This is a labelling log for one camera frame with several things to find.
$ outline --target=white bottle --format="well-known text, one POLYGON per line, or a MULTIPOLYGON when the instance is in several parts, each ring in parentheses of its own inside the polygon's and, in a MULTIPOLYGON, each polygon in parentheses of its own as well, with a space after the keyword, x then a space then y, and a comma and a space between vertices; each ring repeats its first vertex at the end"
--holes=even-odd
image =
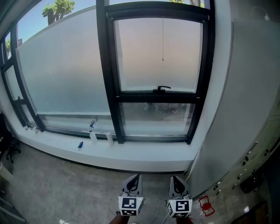
POLYGON ((109 145, 112 146, 114 144, 113 137, 110 132, 106 133, 106 137, 108 139, 109 145))
POLYGON ((91 138, 91 140, 94 144, 98 143, 98 140, 97 140, 97 137, 96 137, 95 133, 92 132, 91 130, 89 131, 89 137, 91 138))

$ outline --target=sky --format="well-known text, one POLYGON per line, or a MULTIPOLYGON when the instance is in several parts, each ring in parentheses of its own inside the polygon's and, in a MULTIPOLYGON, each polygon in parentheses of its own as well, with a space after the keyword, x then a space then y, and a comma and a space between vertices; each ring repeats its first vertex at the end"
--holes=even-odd
MULTIPOLYGON (((41 0, 36 6, 34 6, 19 22, 18 22, 18 39, 22 38, 22 42, 32 37, 34 34, 48 26, 47 17, 42 16, 42 11, 47 4, 53 4, 55 0, 41 0)), ((74 0, 75 5, 73 12, 77 12, 84 8, 93 6, 96 4, 95 0, 74 0)), ((118 4, 124 2, 135 2, 142 0, 110 0, 110 4, 118 4)))

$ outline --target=glass pane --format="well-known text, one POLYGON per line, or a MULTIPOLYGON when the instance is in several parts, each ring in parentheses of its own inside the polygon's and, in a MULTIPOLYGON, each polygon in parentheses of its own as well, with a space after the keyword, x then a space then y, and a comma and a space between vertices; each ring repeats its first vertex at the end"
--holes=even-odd
MULTIPOLYGON (((70 122, 68 128, 76 130, 71 124, 78 120, 76 116, 111 115, 101 68, 94 7, 49 26, 19 46, 18 53, 38 114, 52 115, 44 118, 46 122, 55 126, 56 119, 60 118, 60 127, 70 122)), ((81 127, 76 124, 76 128, 87 129, 91 116, 79 118, 81 127)))
POLYGON ((7 57, 7 59, 9 59, 12 56, 10 33, 8 33, 8 35, 5 38, 5 46, 6 46, 6 57, 7 57))
POLYGON ((194 104, 121 103, 126 135, 186 135, 194 104))
POLYGON ((21 95, 21 90, 19 89, 18 86, 18 81, 16 78, 16 74, 14 72, 14 66, 12 65, 11 68, 9 68, 6 72, 5 72, 5 77, 6 77, 6 81, 10 90, 10 93, 13 97, 14 100, 18 100, 18 99, 23 99, 22 95, 21 95))
MULTIPOLYGON (((155 0, 110 0, 110 5, 125 3, 125 2, 141 2, 141 1, 155 1, 155 0)), ((175 2, 188 5, 195 5, 204 8, 204 0, 157 0, 161 2, 175 2)))
POLYGON ((3 44, 1 43, 1 51, 2 51, 2 58, 0 58, 0 60, 2 60, 2 62, 0 64, 4 64, 4 54, 3 54, 3 44))
POLYGON ((95 0, 41 0, 18 22, 18 46, 48 25, 93 5, 95 0), (61 10, 65 8, 66 12, 62 15, 61 10), (58 18, 53 16, 56 13, 59 13, 58 18))
POLYGON ((22 109, 23 109, 25 115, 27 116, 29 123, 35 124, 35 121, 33 120, 32 116, 27 108, 27 105, 22 105, 22 109))
POLYGON ((89 125, 92 120, 94 123, 94 132, 97 133, 115 133, 111 116, 95 115, 39 115, 47 127, 62 128, 76 131, 89 131, 89 125))
POLYGON ((141 18, 115 22, 122 91, 196 92, 201 49, 200 23, 141 18))

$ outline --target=tree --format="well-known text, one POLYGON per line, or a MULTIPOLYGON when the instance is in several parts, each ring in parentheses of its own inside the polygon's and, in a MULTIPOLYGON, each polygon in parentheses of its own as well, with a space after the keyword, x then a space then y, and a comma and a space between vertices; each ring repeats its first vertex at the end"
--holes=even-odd
POLYGON ((169 0, 171 2, 175 2, 175 3, 184 3, 185 0, 169 0))
POLYGON ((8 56, 11 53, 11 41, 10 41, 10 39, 6 40, 5 46, 6 46, 6 55, 7 55, 7 58, 8 58, 8 56))
POLYGON ((72 13, 75 2, 70 0, 55 0, 54 4, 47 4, 43 9, 42 16, 48 17, 48 25, 62 19, 63 16, 72 13))
MULTIPOLYGON (((169 0, 169 1, 175 3, 185 3, 185 0, 169 0)), ((200 2, 201 0, 189 0, 189 3, 195 6, 200 6, 200 2)))

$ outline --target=blue object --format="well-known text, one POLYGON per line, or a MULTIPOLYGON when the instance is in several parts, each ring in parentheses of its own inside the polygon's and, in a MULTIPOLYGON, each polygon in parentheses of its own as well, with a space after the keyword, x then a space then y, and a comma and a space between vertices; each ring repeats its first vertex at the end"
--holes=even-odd
POLYGON ((80 142, 78 148, 82 148, 84 142, 80 142))
POLYGON ((94 124, 95 124, 95 120, 93 120, 93 121, 91 122, 91 124, 90 124, 89 127, 90 127, 90 128, 94 128, 94 127, 93 127, 94 124))

